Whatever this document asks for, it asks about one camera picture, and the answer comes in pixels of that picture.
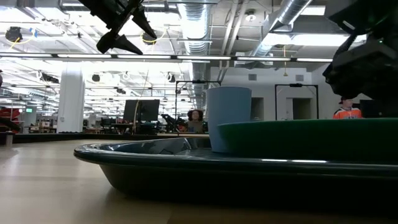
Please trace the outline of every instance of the ceiling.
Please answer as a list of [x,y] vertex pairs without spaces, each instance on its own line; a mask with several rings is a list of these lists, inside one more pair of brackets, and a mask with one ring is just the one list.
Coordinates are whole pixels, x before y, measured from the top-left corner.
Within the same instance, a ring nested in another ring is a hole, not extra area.
[[[63,3],[68,7],[61,8],[51,4],[51,2],[58,4],[56,0],[48,1],[43,7],[15,7],[15,5],[12,5],[12,1],[10,2],[8,5],[0,6],[0,52],[99,54],[96,49],[96,43],[108,30],[105,28],[104,23],[97,17],[93,17],[89,11],[77,11],[81,10],[78,1],[64,0]],[[157,2],[163,4],[162,1],[144,1],[144,4]],[[210,55],[220,55],[232,5],[234,2],[240,1],[217,2],[217,4],[211,5],[210,35],[205,40],[210,43],[208,51]],[[249,1],[246,9],[253,9],[256,19],[247,21],[245,16],[243,16],[236,41],[231,49],[231,55],[236,55],[240,52],[242,54],[250,52],[260,43],[264,18],[267,14],[278,10],[280,2],[280,0]],[[326,1],[313,1],[312,7],[324,6],[325,4]],[[240,10],[242,6],[242,4],[238,4],[232,29],[238,26],[237,20],[240,13],[245,13]],[[142,41],[142,30],[131,20],[127,21],[119,34],[126,35],[144,54],[183,55],[187,53],[184,44],[187,40],[183,36],[182,19],[178,13],[175,13],[175,11],[170,11],[169,13],[149,11],[146,16],[158,36],[155,44],[148,45],[144,43]],[[312,32],[317,34],[335,34],[335,32],[339,32],[333,27],[333,24],[328,24],[331,27],[329,30],[317,32],[317,27],[311,26],[311,22],[315,20],[326,21],[322,16],[300,16],[296,22],[297,28],[295,28],[293,35],[311,34]],[[5,38],[6,32],[10,27],[21,27],[23,36],[21,44],[13,45],[12,42]],[[270,53],[274,57],[331,58],[336,49],[336,46],[322,47],[291,43],[284,47],[273,47]],[[110,50],[108,53],[130,54],[118,49]],[[160,112],[172,114],[175,108],[175,90],[173,89],[175,84],[166,79],[167,75],[175,75],[176,80],[192,79],[189,72],[189,62],[94,61],[82,63],[87,68],[87,72],[85,72],[86,86],[97,87],[86,89],[85,116],[90,113],[122,114],[124,99],[140,97],[141,95],[161,99]],[[218,67],[218,63],[211,63],[211,66],[214,65]],[[39,111],[43,114],[56,113],[59,88],[46,88],[45,86],[49,84],[38,77],[40,73],[45,73],[62,81],[64,66],[65,62],[59,60],[0,59],[3,84],[24,85],[23,88],[3,88],[0,105],[11,105],[10,99],[6,100],[6,98],[22,98],[22,100],[17,102],[18,105],[29,105],[32,103],[33,105],[41,105],[42,109]],[[278,70],[284,67],[307,68],[310,72],[314,68],[314,64],[276,62],[273,65],[266,65],[264,68]],[[216,77],[213,73],[217,71],[214,70],[217,70],[217,68],[211,69],[212,78]],[[99,75],[101,80],[94,82],[92,80],[93,74]],[[126,91],[126,94],[118,93],[116,89],[100,89],[99,87],[101,86],[119,86]],[[185,100],[179,103],[178,111],[180,113],[186,113],[191,108],[196,107],[192,96],[193,87],[191,85],[186,85],[185,87],[187,90],[183,90],[178,97],[179,101]]]

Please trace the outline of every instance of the table surface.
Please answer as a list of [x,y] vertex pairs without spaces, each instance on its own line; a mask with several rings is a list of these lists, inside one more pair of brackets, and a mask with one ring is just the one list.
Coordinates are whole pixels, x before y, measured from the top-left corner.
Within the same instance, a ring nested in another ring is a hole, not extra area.
[[99,142],[121,141],[79,140],[0,147],[1,223],[396,223],[377,218],[130,198],[110,186],[98,165],[74,158],[77,146]]

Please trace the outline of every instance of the white ceiling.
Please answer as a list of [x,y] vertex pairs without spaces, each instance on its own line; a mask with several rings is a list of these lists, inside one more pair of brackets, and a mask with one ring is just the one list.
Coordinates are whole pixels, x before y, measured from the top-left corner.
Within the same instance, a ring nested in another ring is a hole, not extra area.
[[[252,50],[261,40],[261,25],[264,20],[264,15],[271,13],[273,10],[278,10],[280,1],[274,1],[274,8],[271,7],[271,0],[250,1],[247,9],[255,9],[256,20],[246,21],[243,19],[241,28],[239,29],[239,40],[235,41],[232,53],[248,52]],[[211,41],[210,54],[219,55],[223,43],[224,34],[226,32],[226,17],[231,9],[233,1],[220,1],[211,8],[211,26],[210,32]],[[322,5],[325,1],[314,1],[316,5]],[[62,12],[54,8],[40,8],[35,11],[37,16],[35,19],[29,17],[21,10],[14,7],[0,7],[0,52],[46,52],[46,53],[81,53],[81,54],[98,54],[96,49],[96,42],[108,30],[105,25],[97,17],[93,17],[86,11],[68,11]],[[141,40],[142,30],[138,28],[135,23],[128,21],[121,34],[124,34],[137,47],[139,47],[144,54],[184,54],[184,41],[181,30],[181,20],[177,14],[165,14],[159,12],[147,13],[147,18],[150,21],[152,28],[156,31],[160,39],[155,45],[147,45]],[[10,26],[18,26],[22,28],[24,44],[16,44],[11,48],[12,44],[5,38],[5,33]],[[37,31],[37,36],[32,36],[30,28]],[[314,47],[304,45],[286,45],[285,52],[283,49],[273,48],[274,56],[282,57],[305,57],[305,58],[331,58],[336,50],[336,47]],[[110,51],[112,54],[129,54],[123,50]],[[137,95],[156,96],[160,99],[168,98],[167,101],[162,100],[162,108],[166,108],[167,113],[174,111],[174,90],[175,84],[169,83],[165,79],[168,73],[174,74],[177,80],[189,80],[188,68],[189,63],[145,63],[145,62],[84,62],[86,69],[86,86],[137,86],[136,90],[125,89],[126,95],[116,93],[116,90],[101,90],[101,89],[87,89],[86,90],[86,110],[89,112],[98,110],[103,113],[113,114],[116,112],[115,108],[124,107],[123,100],[113,102],[106,100],[107,98],[115,98],[119,96],[120,99],[124,96],[131,98]],[[37,78],[37,71],[44,72],[55,78],[61,80],[62,68],[65,64],[61,61],[40,61],[40,60],[20,60],[9,58],[0,59],[0,69],[3,70],[3,82],[10,85],[48,85]],[[288,63],[287,67],[305,68],[311,67],[307,63]],[[284,63],[275,63],[270,68],[278,70],[284,68]],[[231,68],[226,76],[232,77],[239,74],[239,71],[244,69],[234,70]],[[247,72],[242,72],[245,78],[242,82],[246,82]],[[91,79],[92,74],[100,74],[101,81],[96,83]],[[218,68],[211,69],[212,78],[216,78]],[[258,82],[269,83],[278,82],[278,80],[264,79]],[[144,87],[156,87],[159,90],[142,91]],[[194,101],[191,100],[192,95],[190,85],[187,85],[189,91],[183,91],[181,98],[186,98],[186,102],[179,103],[179,107],[183,108],[183,112],[195,106]],[[58,88],[14,88],[9,89],[14,92],[12,98],[18,97],[18,93],[24,97],[35,97],[42,104],[48,102],[54,104],[54,111],[56,111],[57,98],[59,97]],[[45,103],[43,95],[51,96]],[[9,102],[0,103],[0,105],[9,105]]]

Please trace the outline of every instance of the person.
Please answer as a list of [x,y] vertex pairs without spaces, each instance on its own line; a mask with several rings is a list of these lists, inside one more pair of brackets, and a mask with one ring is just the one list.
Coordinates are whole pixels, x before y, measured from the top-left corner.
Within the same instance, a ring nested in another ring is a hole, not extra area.
[[203,134],[203,111],[191,110],[188,112],[188,132]]
[[356,119],[362,118],[361,110],[353,108],[353,100],[341,97],[341,108],[333,115],[333,119]]

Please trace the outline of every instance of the white wall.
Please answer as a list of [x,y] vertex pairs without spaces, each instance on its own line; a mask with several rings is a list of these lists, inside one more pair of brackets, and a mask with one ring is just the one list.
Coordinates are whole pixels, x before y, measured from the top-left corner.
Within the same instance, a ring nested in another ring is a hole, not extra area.
[[[275,84],[291,84],[296,83],[295,75],[304,75],[303,84],[311,84],[312,74],[308,73],[305,68],[288,68],[288,77],[284,77],[284,68],[275,71],[270,69],[253,69],[230,68],[223,80],[223,86],[241,86],[252,90],[252,97],[264,99],[264,120],[275,120]],[[216,80],[218,76],[218,68],[211,68],[212,80]],[[248,74],[257,74],[257,81],[249,81]],[[307,87],[292,88],[289,86],[278,87],[278,119],[287,119],[293,111],[289,111],[288,102],[290,98],[311,98],[312,115],[316,118],[315,95]]]
[[[333,93],[330,85],[325,82],[325,77],[322,73],[328,65],[321,66],[312,72],[313,84],[319,85],[319,111],[320,119],[332,119],[335,111],[340,107],[341,96]],[[361,94],[354,99],[354,103],[359,103],[360,100],[368,100],[369,97]]]

